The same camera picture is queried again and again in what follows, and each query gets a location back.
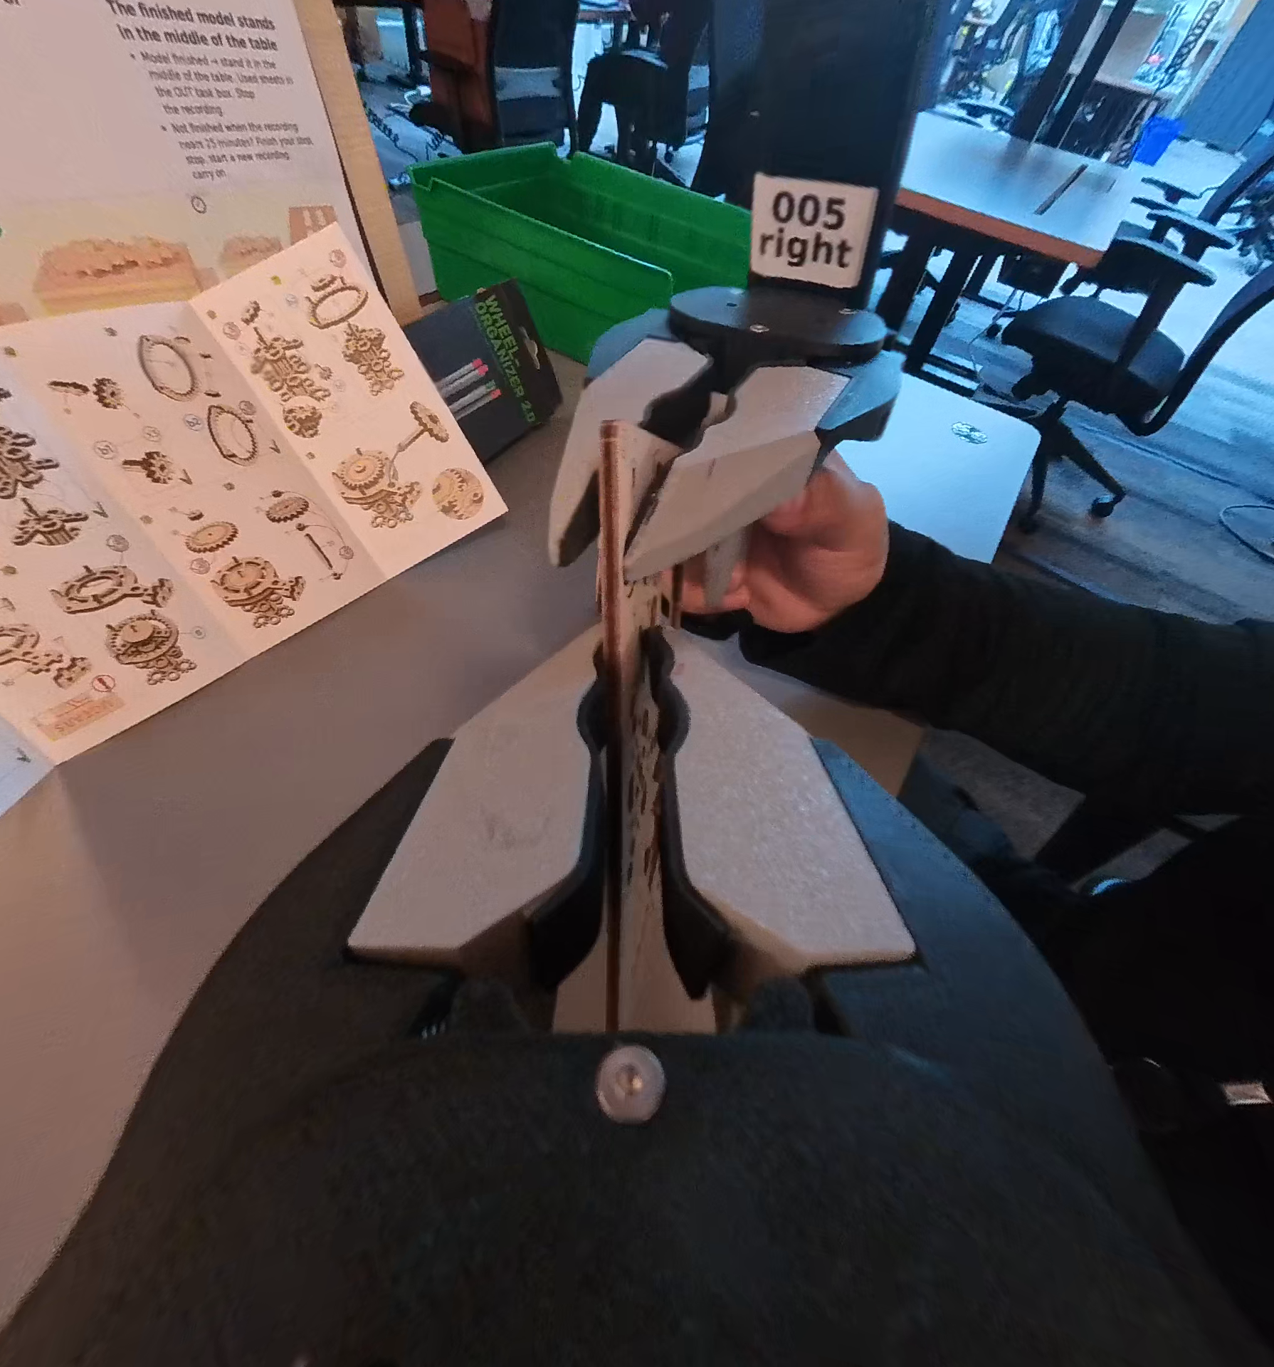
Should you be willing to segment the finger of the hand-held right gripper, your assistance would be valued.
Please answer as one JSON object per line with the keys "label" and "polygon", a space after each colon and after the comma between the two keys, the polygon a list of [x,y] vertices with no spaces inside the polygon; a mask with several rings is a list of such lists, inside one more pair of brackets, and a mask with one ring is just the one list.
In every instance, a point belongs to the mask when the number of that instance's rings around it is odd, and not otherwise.
{"label": "finger of the hand-held right gripper", "polygon": [[628,539],[625,581],[683,564],[794,499],[820,450],[817,429],[848,385],[814,368],[744,378],[727,415],[663,473]]}
{"label": "finger of the hand-held right gripper", "polygon": [[706,419],[715,361],[680,342],[641,342],[588,382],[565,437],[548,516],[548,557],[571,566],[599,536],[605,423],[635,426],[683,449]]}

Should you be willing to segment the folded paper instruction booklet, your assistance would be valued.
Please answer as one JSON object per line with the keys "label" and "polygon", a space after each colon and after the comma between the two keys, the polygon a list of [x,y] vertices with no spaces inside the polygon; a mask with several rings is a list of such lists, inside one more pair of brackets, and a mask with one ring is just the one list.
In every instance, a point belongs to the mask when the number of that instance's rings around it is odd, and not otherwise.
{"label": "folded paper instruction booklet", "polygon": [[0,818],[505,514],[337,225],[0,326]]}

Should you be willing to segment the person's dark clothed body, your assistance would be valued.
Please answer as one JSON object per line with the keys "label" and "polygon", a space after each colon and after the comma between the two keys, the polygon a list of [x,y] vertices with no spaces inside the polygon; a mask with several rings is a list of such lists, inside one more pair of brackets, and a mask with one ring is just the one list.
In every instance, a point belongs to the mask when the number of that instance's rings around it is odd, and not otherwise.
{"label": "person's dark clothed body", "polygon": [[1274,806],[1078,893],[927,761],[901,801],[1055,970],[1177,1224],[1274,1359]]}

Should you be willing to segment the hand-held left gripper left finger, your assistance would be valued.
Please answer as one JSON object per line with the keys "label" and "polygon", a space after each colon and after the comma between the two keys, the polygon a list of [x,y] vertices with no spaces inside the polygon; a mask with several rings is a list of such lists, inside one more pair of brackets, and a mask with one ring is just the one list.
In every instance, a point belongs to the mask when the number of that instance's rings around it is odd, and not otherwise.
{"label": "hand-held left gripper left finger", "polygon": [[595,947],[606,868],[599,641],[578,638],[460,727],[347,949],[552,994]]}

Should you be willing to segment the white flat panel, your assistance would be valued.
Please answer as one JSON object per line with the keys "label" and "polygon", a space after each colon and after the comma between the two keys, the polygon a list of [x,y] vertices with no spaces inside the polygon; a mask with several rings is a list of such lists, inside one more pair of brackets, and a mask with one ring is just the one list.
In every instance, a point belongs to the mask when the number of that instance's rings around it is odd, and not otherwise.
{"label": "white flat panel", "polygon": [[904,376],[884,435],[847,442],[847,467],[875,487],[890,519],[951,553],[992,563],[1041,436],[1026,422]]}

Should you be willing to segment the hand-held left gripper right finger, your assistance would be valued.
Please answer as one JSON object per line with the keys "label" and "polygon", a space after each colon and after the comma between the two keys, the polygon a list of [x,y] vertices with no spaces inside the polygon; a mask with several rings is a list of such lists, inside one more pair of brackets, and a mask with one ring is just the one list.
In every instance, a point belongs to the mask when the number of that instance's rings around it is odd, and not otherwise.
{"label": "hand-held left gripper right finger", "polygon": [[662,933],[686,996],[897,966],[917,943],[814,739],[676,630],[648,634]]}

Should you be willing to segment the white instruction poster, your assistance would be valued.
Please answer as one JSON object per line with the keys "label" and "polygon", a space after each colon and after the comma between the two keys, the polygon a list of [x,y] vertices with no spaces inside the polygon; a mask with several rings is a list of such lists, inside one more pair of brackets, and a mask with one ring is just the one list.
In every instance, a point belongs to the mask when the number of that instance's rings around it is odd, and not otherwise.
{"label": "white instruction poster", "polygon": [[339,224],[288,2],[0,2],[0,326],[186,301]]}

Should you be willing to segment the green plastic bin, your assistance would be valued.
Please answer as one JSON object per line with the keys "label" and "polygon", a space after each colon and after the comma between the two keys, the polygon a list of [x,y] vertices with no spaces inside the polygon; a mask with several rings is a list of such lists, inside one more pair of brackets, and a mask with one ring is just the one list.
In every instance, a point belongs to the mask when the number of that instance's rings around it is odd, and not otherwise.
{"label": "green plastic bin", "polygon": [[586,153],[511,146],[410,177],[441,299],[514,281],[541,342],[578,363],[678,294],[749,279],[747,210]]}

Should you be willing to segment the person's right forearm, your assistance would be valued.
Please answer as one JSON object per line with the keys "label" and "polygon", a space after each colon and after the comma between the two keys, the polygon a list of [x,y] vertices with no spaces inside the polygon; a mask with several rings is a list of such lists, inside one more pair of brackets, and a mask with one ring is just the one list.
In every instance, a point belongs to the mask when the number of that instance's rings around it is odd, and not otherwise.
{"label": "person's right forearm", "polygon": [[1274,816],[1274,624],[1207,624],[1009,574],[890,526],[880,584],[750,662],[962,734],[1146,815]]}

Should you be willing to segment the black office chair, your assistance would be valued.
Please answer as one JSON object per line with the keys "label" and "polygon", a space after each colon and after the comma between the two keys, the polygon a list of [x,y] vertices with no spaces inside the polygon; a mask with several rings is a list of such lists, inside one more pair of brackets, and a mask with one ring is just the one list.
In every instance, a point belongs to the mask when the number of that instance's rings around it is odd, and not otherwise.
{"label": "black office chair", "polygon": [[1274,265],[1274,133],[1209,191],[1150,177],[1142,183],[1150,194],[1137,195],[1133,204],[1154,224],[1166,214],[1176,215],[1169,231],[1177,231],[1184,245],[1201,237],[1199,225],[1213,231],[1224,227],[1248,275]]}
{"label": "black office chair", "polygon": [[1237,329],[1233,305],[1221,309],[1191,352],[1183,352],[1162,322],[1181,291],[1209,288],[1213,271],[1197,260],[1152,238],[1115,241],[1100,265],[1146,268],[1150,287],[1140,314],[1130,315],[1099,297],[1062,297],[1023,311],[1002,332],[1004,345],[1031,362],[1011,389],[1011,402],[996,410],[1021,419],[1038,433],[1022,533],[1038,530],[1051,466],[1065,460],[1089,476],[1103,496],[1089,516],[1107,519],[1125,500],[1113,477],[1065,420],[1069,406],[1117,419],[1134,436],[1162,432],[1183,406],[1226,339]]}
{"label": "black office chair", "polygon": [[588,62],[571,137],[571,154],[589,154],[609,107],[616,127],[616,164],[656,175],[662,147],[676,151],[689,137],[693,62],[662,52],[615,46]]}

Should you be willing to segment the wooden parts sheet with cutouts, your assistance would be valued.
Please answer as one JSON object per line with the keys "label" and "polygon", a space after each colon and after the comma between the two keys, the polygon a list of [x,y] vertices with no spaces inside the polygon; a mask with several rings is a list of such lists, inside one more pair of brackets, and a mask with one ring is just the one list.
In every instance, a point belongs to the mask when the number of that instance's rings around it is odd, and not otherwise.
{"label": "wooden parts sheet with cutouts", "polygon": [[604,1023],[616,1031],[700,1034],[713,1027],[713,1011],[683,989],[665,934],[659,708],[645,653],[645,635],[666,621],[663,593],[658,577],[629,583],[625,570],[641,504],[675,447],[618,419],[604,420],[598,439],[608,808]]}

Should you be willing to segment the black and green kit box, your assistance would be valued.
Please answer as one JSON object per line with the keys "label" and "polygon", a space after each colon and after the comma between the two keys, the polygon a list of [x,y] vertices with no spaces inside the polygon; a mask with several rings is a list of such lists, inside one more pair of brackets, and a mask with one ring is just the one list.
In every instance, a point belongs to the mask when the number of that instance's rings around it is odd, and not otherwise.
{"label": "black and green kit box", "polygon": [[485,466],[545,428],[562,403],[549,352],[515,279],[443,304],[403,332]]}

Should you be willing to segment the grey office table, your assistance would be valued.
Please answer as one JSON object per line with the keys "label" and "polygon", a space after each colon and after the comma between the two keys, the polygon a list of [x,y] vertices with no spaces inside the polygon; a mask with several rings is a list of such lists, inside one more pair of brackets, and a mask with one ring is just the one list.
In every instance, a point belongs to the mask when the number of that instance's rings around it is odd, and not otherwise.
{"label": "grey office table", "polygon": [[1097,265],[1142,185],[1134,167],[920,113],[890,224],[902,247],[877,306],[902,372],[964,392],[971,368],[932,355],[976,265]]}

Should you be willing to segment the person's right hand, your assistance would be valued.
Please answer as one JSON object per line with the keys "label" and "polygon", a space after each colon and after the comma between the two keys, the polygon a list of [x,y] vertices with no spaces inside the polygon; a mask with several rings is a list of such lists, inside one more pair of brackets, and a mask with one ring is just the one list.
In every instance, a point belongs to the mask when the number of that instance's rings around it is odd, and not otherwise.
{"label": "person's right hand", "polygon": [[720,607],[777,634],[813,633],[881,584],[888,546],[881,493],[828,453],[801,493],[749,529]]}

